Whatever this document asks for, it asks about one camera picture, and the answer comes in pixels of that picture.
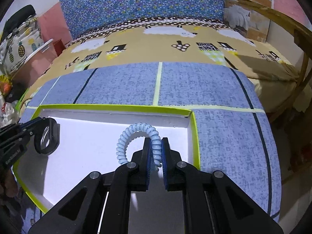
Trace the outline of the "black smart band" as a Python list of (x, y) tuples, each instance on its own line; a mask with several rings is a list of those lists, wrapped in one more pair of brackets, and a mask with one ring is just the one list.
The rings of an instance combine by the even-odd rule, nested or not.
[(60, 125), (53, 118), (41, 118), (34, 126), (34, 148), (37, 153), (51, 155), (59, 146)]

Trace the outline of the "black bag on top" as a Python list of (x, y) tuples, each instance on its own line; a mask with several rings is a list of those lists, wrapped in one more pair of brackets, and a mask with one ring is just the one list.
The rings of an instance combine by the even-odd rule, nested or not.
[(29, 17), (32, 17), (35, 14), (35, 9), (30, 4), (21, 8), (6, 21), (3, 33), (12, 32), (15, 28), (19, 27), (23, 22), (25, 22)]

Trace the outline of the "tan sheep print bedsheet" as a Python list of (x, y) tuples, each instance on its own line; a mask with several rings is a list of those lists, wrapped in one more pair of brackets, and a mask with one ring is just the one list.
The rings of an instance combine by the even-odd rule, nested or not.
[(143, 18), (87, 31), (69, 43), (27, 90), (31, 99), (48, 80), (83, 69), (141, 62), (199, 62), (247, 76), (268, 112), (299, 81), (299, 70), (269, 44), (247, 39), (218, 20)]

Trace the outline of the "blue patterned headboard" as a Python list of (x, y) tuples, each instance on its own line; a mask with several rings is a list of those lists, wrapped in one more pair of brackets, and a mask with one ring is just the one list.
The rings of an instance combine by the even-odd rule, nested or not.
[(59, 0), (73, 38), (132, 19), (190, 16), (222, 19), (223, 0)]

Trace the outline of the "blue checked blanket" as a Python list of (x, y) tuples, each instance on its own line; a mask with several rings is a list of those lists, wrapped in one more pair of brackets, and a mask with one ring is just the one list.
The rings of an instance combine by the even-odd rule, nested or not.
[(195, 114), (199, 168), (224, 172), (255, 203), (279, 219), (277, 147), (255, 86), (242, 73), (203, 63), (153, 62), (73, 72), (43, 84), (25, 109), (54, 104), (178, 107)]

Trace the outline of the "pineapple print bag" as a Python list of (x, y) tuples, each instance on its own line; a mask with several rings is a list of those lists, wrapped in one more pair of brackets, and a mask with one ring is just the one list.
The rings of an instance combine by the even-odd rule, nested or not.
[(2, 42), (1, 71), (5, 75), (15, 72), (30, 54), (43, 45), (38, 18), (28, 18)]

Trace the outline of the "green white shallow box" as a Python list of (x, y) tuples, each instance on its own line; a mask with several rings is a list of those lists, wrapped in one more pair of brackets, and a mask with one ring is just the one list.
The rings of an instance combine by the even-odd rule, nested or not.
[(43, 212), (50, 210), (90, 172), (108, 173), (119, 166), (117, 140), (129, 125), (152, 125), (183, 161), (200, 166), (195, 114), (161, 106), (54, 104), (39, 106), (34, 117), (53, 118), (60, 125), (58, 148), (39, 155), (28, 144), (13, 172), (28, 197)]

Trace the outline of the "pink storage bin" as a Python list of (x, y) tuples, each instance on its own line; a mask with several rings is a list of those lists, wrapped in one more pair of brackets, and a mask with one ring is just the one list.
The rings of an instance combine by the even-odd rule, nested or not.
[(12, 81), (25, 88), (32, 86), (56, 57), (53, 39), (50, 39), (27, 57), (25, 63), (12, 75)]

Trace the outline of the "wooden chair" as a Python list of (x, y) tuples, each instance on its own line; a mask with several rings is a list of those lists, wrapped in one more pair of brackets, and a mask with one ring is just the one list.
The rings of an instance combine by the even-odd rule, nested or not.
[(290, 96), (269, 116), (273, 123), (284, 112), (289, 112), (301, 92), (311, 81), (311, 30), (291, 17), (250, 0), (238, 0), (237, 5), (258, 12), (273, 22), (269, 44), (278, 49), (293, 65), (302, 62), (299, 78)]

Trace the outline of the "cardboard quilt box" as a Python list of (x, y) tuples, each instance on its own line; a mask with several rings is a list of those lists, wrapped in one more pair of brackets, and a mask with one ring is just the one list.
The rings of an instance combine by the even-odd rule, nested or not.
[[(244, 37), (265, 43), (269, 32), (270, 20), (260, 13), (237, 5), (238, 0), (224, 0), (224, 22)], [(266, 7), (272, 0), (250, 0)]]

